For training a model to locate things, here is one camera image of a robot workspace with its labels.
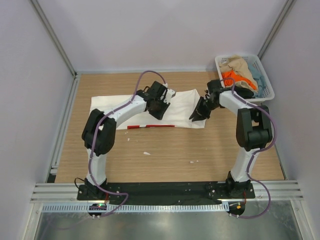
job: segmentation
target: white cloth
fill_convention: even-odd
[[[132,95],[115,95],[115,96],[93,96],[91,98],[90,112],[93,109],[107,112],[109,109],[128,100]],[[171,99],[171,104],[163,115],[162,120],[151,116],[148,112],[139,113],[124,123],[117,129],[128,129],[128,126],[146,127],[146,125],[174,125],[178,128],[203,129],[206,120],[194,121],[189,120],[194,111],[200,96],[196,89],[190,91],[181,91],[175,94]]]

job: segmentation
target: white plastic basket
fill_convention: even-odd
[[[246,99],[246,100],[251,103],[262,103],[266,100],[272,100],[275,97],[275,92],[271,86],[271,83],[270,83],[269,78],[266,74],[266,71],[265,71],[264,67],[262,66],[262,63],[261,63],[260,59],[258,58],[258,56],[253,55],[253,54],[238,54],[238,55],[241,56],[248,64],[252,64],[264,76],[264,80],[265,80],[266,87],[264,88],[264,90],[262,92],[263,97],[250,98],[250,99]],[[222,80],[223,78],[221,75],[219,63],[223,63],[223,62],[227,61],[228,58],[230,58],[230,57],[231,57],[231,55],[221,55],[221,56],[215,57],[215,65],[216,65],[220,80]]]

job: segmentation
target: blue cloth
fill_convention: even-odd
[[[254,93],[253,97],[262,98],[262,94],[266,87],[265,77],[251,64],[248,64],[249,71],[252,74],[253,79],[258,84],[258,93]]]

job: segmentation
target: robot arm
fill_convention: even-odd
[[[91,171],[94,179],[100,186],[105,186],[106,177],[106,162],[107,154],[115,143],[116,128],[131,117],[148,111],[153,117],[162,120],[164,113],[170,105],[170,100],[175,96],[176,92],[168,88],[168,84],[161,84],[155,81],[151,87],[146,87],[144,90],[138,90],[133,100],[129,98],[127,101],[118,106],[108,109],[103,112],[94,109],[87,120],[82,133],[84,146],[87,148],[88,156],[91,153],[91,144],[93,142],[94,132],[98,122],[105,116],[105,114],[112,112],[99,127],[99,132],[96,138],[94,154],[91,161]],[[131,101],[126,107],[114,112],[120,106]],[[95,192],[99,195],[98,189],[88,173],[85,179],[85,185],[90,189],[90,192]]]
[[[250,185],[247,175],[250,158],[254,152],[265,148],[273,138],[271,122],[260,110],[246,105],[233,96],[237,93],[232,94],[231,88],[223,88],[220,80],[208,82],[207,88],[206,96],[200,97],[190,119],[192,121],[208,119],[211,111],[218,107],[225,107],[237,116],[236,140],[240,149],[235,164],[228,173],[226,188],[229,196],[232,196],[233,192],[242,194]],[[260,108],[269,113],[268,107],[262,105]],[[258,153],[255,154],[250,165],[249,174],[251,174],[257,156]]]

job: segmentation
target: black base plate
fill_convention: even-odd
[[[221,201],[209,196],[210,182],[135,182],[108,183],[109,191],[128,193],[127,205],[171,206],[212,205]],[[118,205],[124,196],[110,195],[110,204]]]
[[[172,206],[172,205],[214,205],[221,204],[223,199],[243,199],[243,190],[234,190],[228,193],[224,182],[110,182],[101,186],[110,192],[128,193],[126,205],[144,206]],[[252,184],[245,191],[247,199],[254,199],[255,192]],[[80,201],[105,200],[106,194],[98,194],[80,185],[77,199]],[[118,205],[125,199],[124,196],[109,195],[110,204]]]
[[[249,184],[248,189],[234,189],[231,192],[227,191],[226,183],[224,182],[211,182],[209,184],[211,190],[210,195],[213,200],[219,199],[254,199],[256,197],[252,183]]]

